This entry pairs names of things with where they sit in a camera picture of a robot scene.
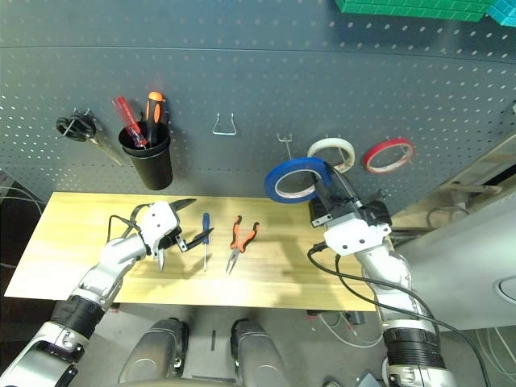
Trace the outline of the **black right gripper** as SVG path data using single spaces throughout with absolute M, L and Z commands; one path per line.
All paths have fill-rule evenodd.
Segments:
M 316 198 L 310 200 L 310 222 L 313 227 L 319 227 L 330 220 L 336 220 L 346 214 L 354 214 L 364 220 L 369 226 L 387 224 L 391 226 L 391 216 L 383 197 L 376 193 L 365 203 L 358 198 L 350 181 L 332 170 L 332 182 L 335 195 L 329 196 L 329 191 L 321 177 L 313 175 L 312 182 Z

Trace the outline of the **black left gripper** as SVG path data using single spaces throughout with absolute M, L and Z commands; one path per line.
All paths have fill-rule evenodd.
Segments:
M 169 205 L 173 211 L 179 211 L 195 203 L 196 201 L 196 198 L 183 198 L 170 202 Z M 160 240 L 158 243 L 158 249 L 166 250 L 174 245 L 177 245 L 181 252 L 187 252 L 197 247 L 205 239 L 207 239 L 213 230 L 213 227 L 209 228 L 208 230 L 196 235 L 190 242 L 186 242 L 181 236 L 182 229 L 180 227 L 176 227 Z

